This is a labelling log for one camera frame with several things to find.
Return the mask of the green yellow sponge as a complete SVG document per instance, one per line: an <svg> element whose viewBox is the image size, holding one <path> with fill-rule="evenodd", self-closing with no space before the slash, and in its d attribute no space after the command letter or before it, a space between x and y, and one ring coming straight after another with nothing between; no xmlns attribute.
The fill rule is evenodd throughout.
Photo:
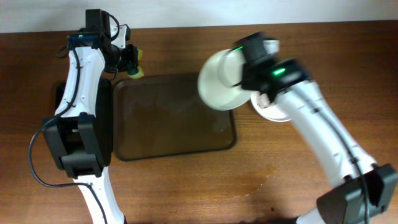
<svg viewBox="0 0 398 224"><path fill-rule="evenodd" d="M128 71L127 75L129 78L131 79L140 79L144 76L144 72L143 69L141 68L141 66L138 64L141 60L142 60L142 56L143 56L143 51L142 50L138 50L137 51L137 66Z"/></svg>

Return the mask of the white plate front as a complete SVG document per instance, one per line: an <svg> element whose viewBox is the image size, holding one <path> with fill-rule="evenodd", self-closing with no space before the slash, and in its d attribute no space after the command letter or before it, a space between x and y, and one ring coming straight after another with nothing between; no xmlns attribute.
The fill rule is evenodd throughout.
<svg viewBox="0 0 398 224"><path fill-rule="evenodd" d="M283 112L276 104L271 103L266 94L255 91L251 95L251 104L254 110L263 118L273 122L288 122L289 116Z"/></svg>

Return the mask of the white plate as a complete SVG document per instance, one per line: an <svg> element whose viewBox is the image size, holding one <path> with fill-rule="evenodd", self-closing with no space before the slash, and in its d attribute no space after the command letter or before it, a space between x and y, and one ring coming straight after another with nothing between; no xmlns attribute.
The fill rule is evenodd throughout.
<svg viewBox="0 0 398 224"><path fill-rule="evenodd" d="M243 54L231 49L213 54L202 66L198 76L198 92L201 100L218 111L235 109L251 99L253 92L243 90Z"/></svg>
<svg viewBox="0 0 398 224"><path fill-rule="evenodd" d="M276 104L271 103L266 94L255 91L251 95L251 104L254 110L263 118L273 122L288 122L289 116L283 112Z"/></svg>

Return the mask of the white plate back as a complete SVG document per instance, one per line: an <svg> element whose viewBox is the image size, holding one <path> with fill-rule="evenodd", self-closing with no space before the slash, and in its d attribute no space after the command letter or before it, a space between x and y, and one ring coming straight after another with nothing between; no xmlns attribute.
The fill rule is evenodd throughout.
<svg viewBox="0 0 398 224"><path fill-rule="evenodd" d="M243 90L243 54L231 49L213 54L202 66L198 76L198 92L201 100L218 111L235 109L251 99L253 92Z"/></svg>

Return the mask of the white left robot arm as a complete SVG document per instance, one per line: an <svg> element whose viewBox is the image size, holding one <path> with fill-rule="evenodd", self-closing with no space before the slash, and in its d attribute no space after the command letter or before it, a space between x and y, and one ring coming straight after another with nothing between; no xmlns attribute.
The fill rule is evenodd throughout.
<svg viewBox="0 0 398 224"><path fill-rule="evenodd" d="M113 88L102 73L143 76L142 52L129 44L128 25L68 36L69 71L58 90L55 115L40 129L56 166L72 179L93 223L126 223L109 178L113 151Z"/></svg>

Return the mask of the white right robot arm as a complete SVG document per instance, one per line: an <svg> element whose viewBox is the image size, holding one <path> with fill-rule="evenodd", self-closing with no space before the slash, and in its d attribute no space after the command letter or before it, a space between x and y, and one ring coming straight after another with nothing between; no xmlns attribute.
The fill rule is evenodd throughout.
<svg viewBox="0 0 398 224"><path fill-rule="evenodd" d="M278 223L369 223L388 209L397 186L390 164L379 166L350 135L318 84L297 60L246 62L242 89L266 94L313 149L332 189L316 207Z"/></svg>

